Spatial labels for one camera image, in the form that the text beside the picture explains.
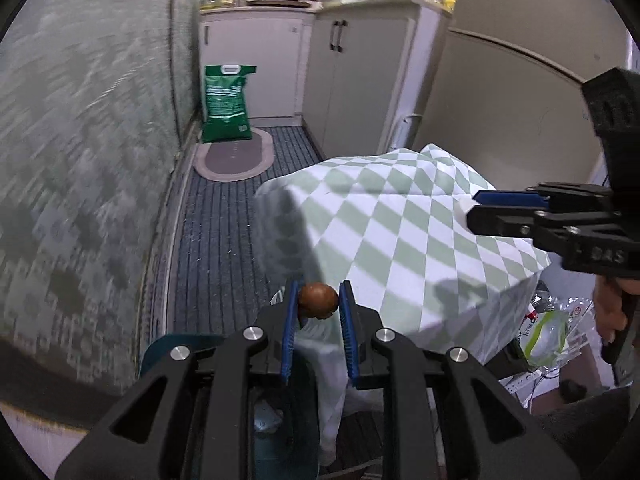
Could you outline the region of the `person's right hand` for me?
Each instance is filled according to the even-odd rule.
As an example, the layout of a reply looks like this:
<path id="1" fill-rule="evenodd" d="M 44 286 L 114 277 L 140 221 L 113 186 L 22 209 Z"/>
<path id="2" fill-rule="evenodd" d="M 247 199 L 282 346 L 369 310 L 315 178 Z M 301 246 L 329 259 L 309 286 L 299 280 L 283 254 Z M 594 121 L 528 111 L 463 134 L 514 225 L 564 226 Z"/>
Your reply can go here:
<path id="1" fill-rule="evenodd" d="M 608 344 L 614 341 L 616 333 L 627 325 L 623 314 L 623 293 L 639 295 L 639 282 L 623 278 L 606 278 L 598 276 L 593 289 L 593 303 L 596 309 L 596 326 L 598 334 Z"/>

